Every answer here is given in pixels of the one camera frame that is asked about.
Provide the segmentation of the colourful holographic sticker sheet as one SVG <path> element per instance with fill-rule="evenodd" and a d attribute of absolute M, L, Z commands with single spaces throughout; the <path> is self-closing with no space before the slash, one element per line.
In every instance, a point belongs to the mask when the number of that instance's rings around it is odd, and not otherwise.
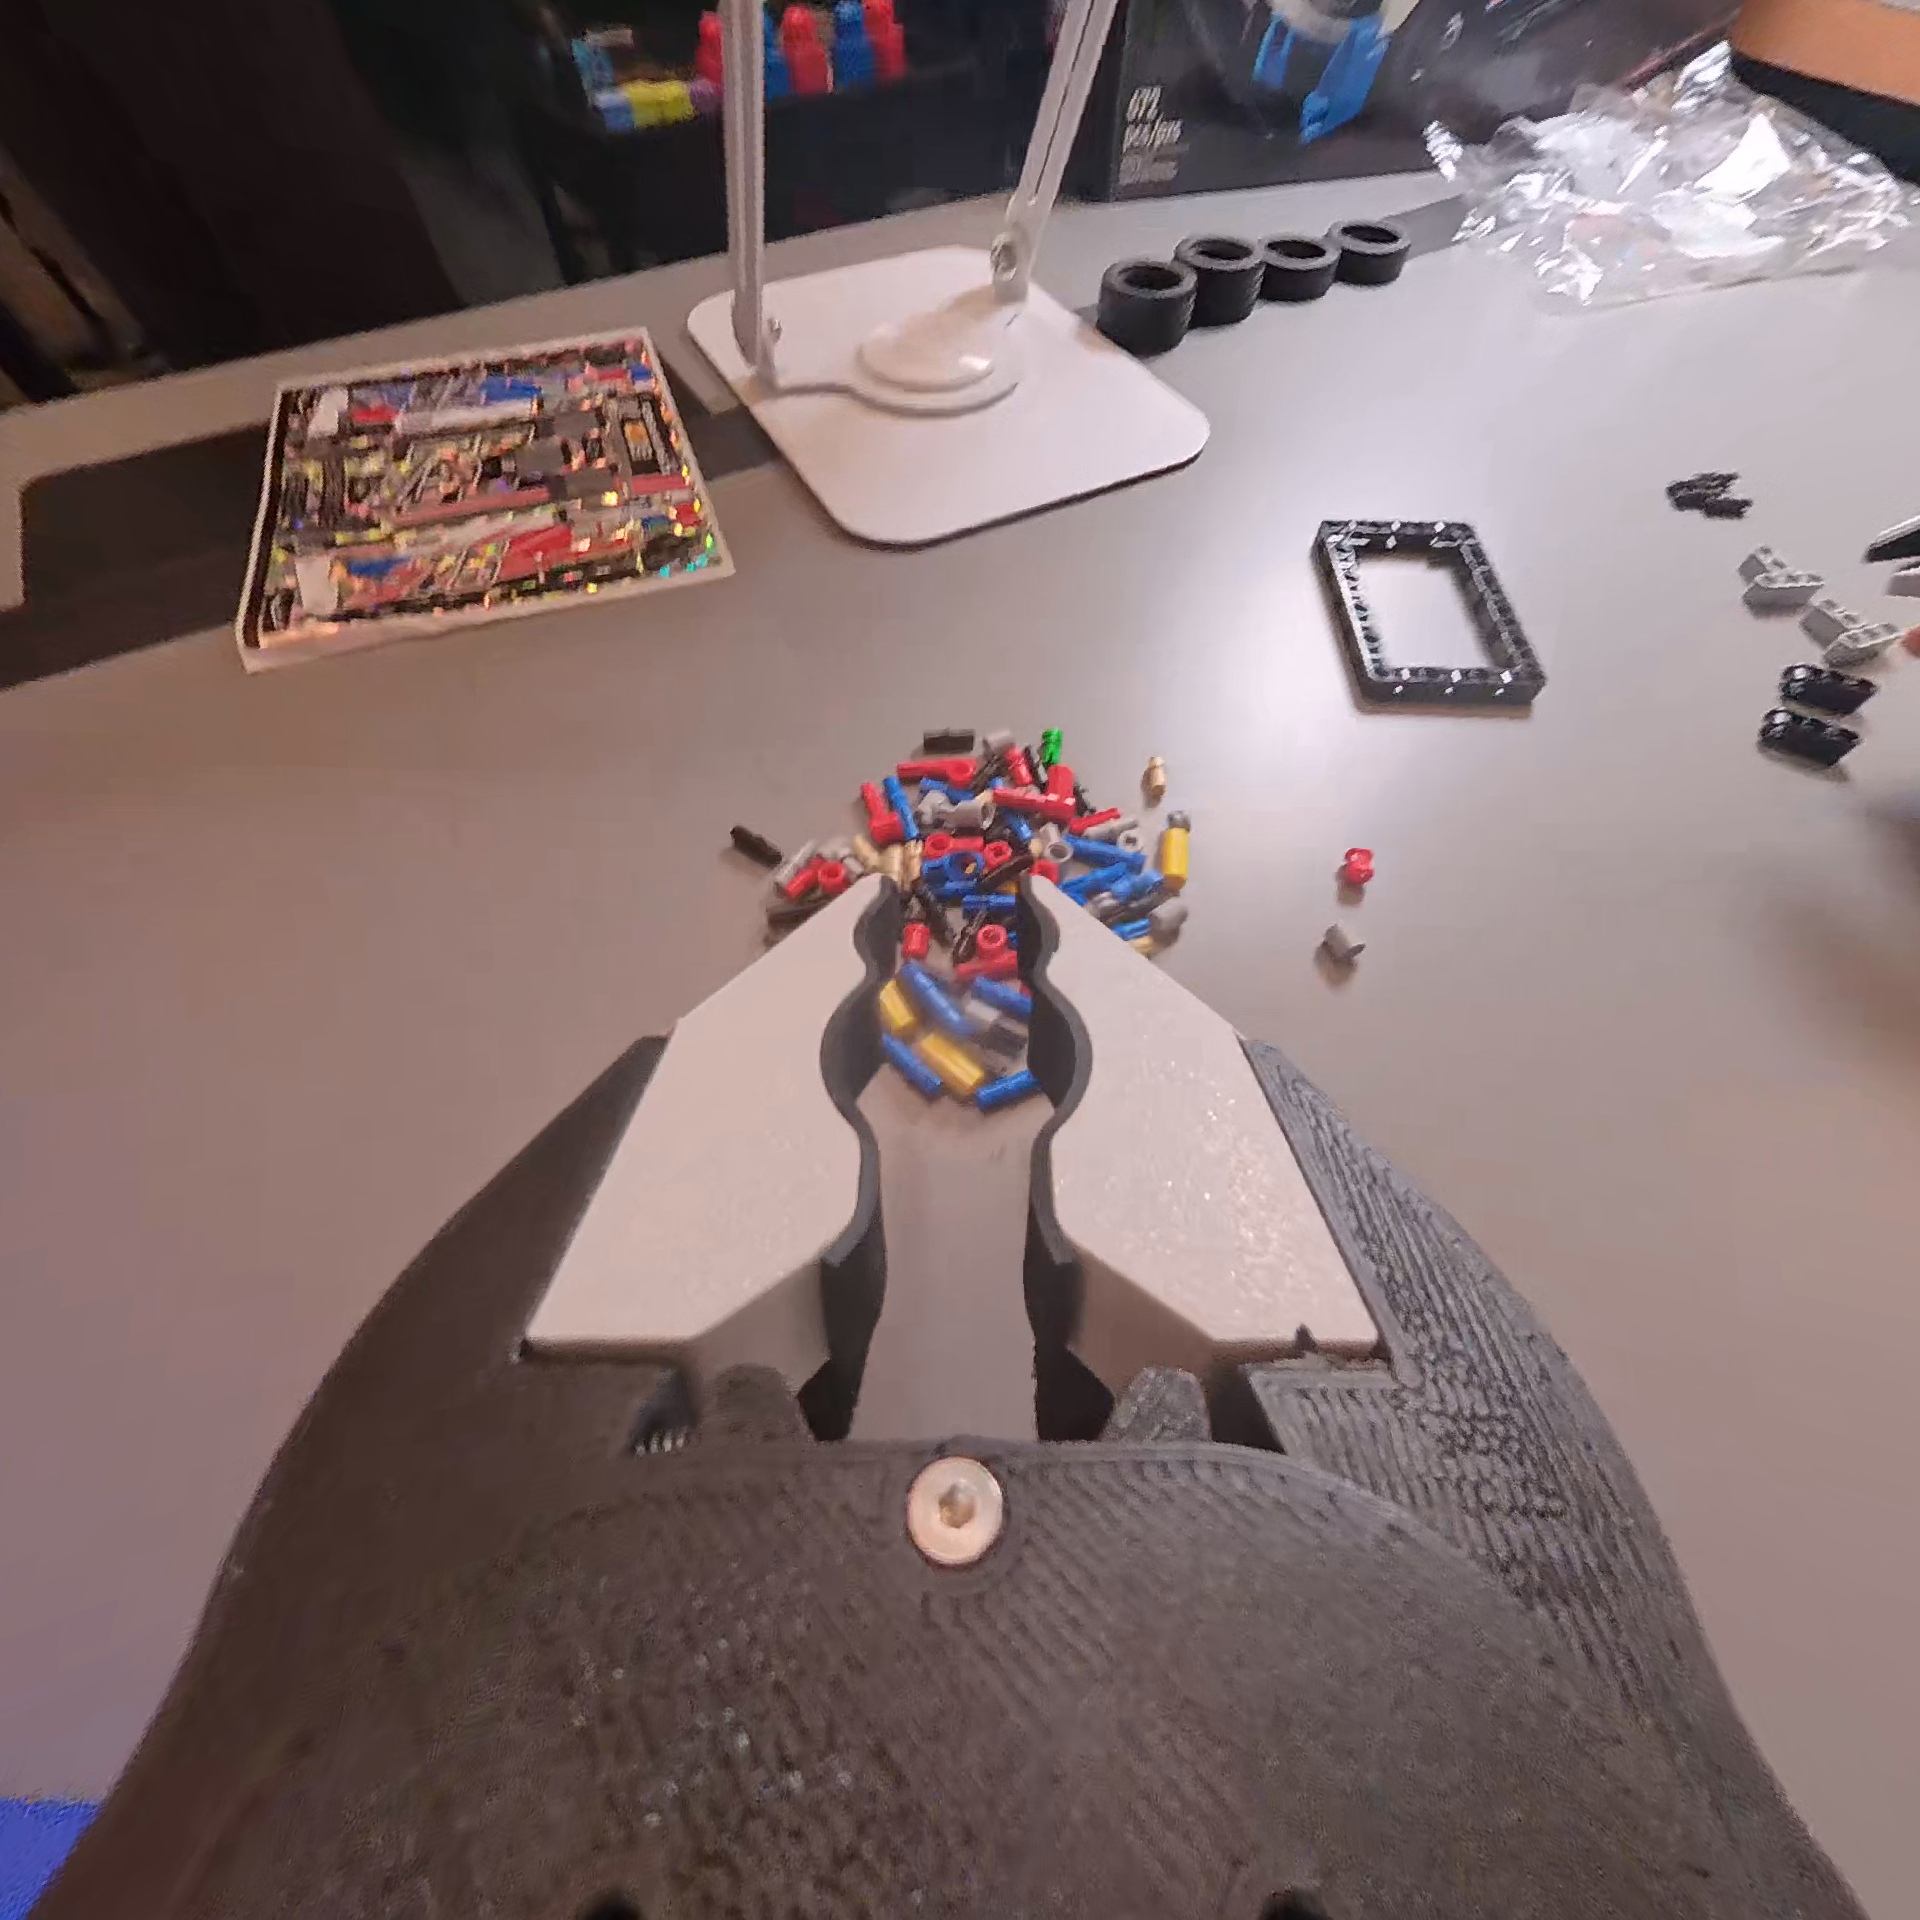
<path fill-rule="evenodd" d="M 252 674 L 733 573 L 645 327 L 284 382 L 263 453 Z"/>

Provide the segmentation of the black crate with colourful bricks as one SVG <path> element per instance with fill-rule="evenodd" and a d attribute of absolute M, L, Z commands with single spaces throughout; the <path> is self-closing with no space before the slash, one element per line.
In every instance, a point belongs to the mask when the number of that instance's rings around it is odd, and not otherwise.
<path fill-rule="evenodd" d="M 893 2 L 760 3 L 768 101 L 822 97 L 908 74 L 904 9 Z M 589 110 L 612 131 L 679 127 L 720 113 L 730 25 L 720 3 L 603 3 L 557 25 Z"/>

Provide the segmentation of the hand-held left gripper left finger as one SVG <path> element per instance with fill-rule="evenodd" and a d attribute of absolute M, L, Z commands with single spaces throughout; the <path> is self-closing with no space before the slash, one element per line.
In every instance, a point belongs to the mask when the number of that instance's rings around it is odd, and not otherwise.
<path fill-rule="evenodd" d="M 534 1359 L 637 1359 L 704 1400 L 772 1370 L 846 1439 L 887 1285 L 860 1107 L 902 899 L 854 880 L 662 1040 L 523 1334 Z"/>

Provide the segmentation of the black lego set box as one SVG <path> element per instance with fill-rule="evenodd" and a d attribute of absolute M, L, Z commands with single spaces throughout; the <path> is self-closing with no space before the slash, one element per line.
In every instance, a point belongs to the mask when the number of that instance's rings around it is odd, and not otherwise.
<path fill-rule="evenodd" d="M 1427 129 L 1478 143 L 1584 86 L 1631 89 L 1718 40 L 1740 2 L 1120 3 L 1074 189 L 1142 200 L 1411 174 Z"/>

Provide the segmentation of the white book stand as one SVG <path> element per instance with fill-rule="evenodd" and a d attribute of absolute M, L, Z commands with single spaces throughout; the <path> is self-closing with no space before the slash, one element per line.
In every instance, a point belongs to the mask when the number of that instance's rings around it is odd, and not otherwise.
<path fill-rule="evenodd" d="M 723 3 L 730 289 L 688 335 L 853 539 L 925 546 L 1188 465 L 1207 416 L 1036 282 L 1115 2 L 1074 2 L 987 249 L 770 278 L 764 48 Z"/>

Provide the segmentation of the pile of small colourful lego pins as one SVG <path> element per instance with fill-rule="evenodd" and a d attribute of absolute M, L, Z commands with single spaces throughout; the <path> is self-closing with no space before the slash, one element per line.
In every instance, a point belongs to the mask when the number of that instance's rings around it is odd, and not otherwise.
<path fill-rule="evenodd" d="M 1023 882 L 1055 885 L 1070 904 L 1150 957 L 1172 943 L 1188 914 L 1190 815 L 1167 809 L 1150 823 L 1126 806 L 1094 805 L 1066 761 L 1059 728 L 1037 741 L 1011 728 L 925 731 L 916 753 L 858 789 L 850 832 L 768 838 L 787 855 L 779 870 L 755 866 L 772 942 L 858 880 L 893 887 L 895 955 L 875 998 L 879 1055 L 923 1099 L 986 1114 L 1040 1094 L 1026 1059 L 1034 998 L 1018 922 Z"/>

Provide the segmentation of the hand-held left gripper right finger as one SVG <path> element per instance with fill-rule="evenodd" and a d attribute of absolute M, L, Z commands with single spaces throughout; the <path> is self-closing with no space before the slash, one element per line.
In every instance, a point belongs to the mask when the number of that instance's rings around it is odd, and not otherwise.
<path fill-rule="evenodd" d="M 1350 1235 L 1230 1018 L 1052 880 L 1021 882 L 1018 947 L 1047 1104 L 1023 1230 L 1037 1434 L 1092 1439 L 1172 1370 L 1205 1434 L 1262 1441 L 1250 1367 L 1383 1354 Z"/>

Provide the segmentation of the clear crumpled plastic bag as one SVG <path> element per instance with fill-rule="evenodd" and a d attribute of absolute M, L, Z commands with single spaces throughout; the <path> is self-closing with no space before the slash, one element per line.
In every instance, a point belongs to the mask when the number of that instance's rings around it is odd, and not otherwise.
<path fill-rule="evenodd" d="M 1486 138 L 1431 118 L 1423 146 L 1460 200 L 1459 243 L 1555 313 L 1915 265 L 1915 185 L 1744 83 L 1726 42 Z"/>

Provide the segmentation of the black rectangular lego frame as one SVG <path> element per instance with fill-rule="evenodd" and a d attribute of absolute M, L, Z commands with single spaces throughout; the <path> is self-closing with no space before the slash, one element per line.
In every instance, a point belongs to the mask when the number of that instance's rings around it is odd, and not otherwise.
<path fill-rule="evenodd" d="M 1311 561 L 1328 591 L 1336 649 L 1360 704 L 1380 711 L 1527 711 L 1548 685 L 1504 583 L 1462 518 L 1320 518 Z M 1370 561 L 1416 561 L 1452 584 L 1478 645 L 1474 662 L 1405 662 L 1389 653 L 1362 586 Z"/>

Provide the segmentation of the tan curved object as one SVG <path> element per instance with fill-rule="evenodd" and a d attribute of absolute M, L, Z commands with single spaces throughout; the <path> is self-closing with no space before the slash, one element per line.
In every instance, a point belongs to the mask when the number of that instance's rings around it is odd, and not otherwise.
<path fill-rule="evenodd" d="M 1917 101 L 1915 2 L 1742 2 L 1730 40 L 1806 80 Z"/>

